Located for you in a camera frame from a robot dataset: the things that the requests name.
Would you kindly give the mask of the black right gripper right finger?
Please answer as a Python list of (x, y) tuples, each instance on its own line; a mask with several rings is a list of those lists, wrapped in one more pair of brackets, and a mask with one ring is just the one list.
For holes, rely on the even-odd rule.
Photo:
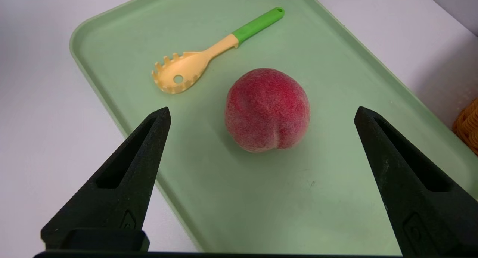
[(378, 113), (354, 124), (402, 255), (476, 258), (477, 201)]

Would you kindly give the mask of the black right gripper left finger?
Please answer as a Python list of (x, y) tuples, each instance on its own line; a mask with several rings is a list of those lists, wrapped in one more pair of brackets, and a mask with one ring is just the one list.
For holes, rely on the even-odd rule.
[(171, 126), (168, 107), (149, 114), (41, 229), (46, 250), (129, 248), (142, 226)]

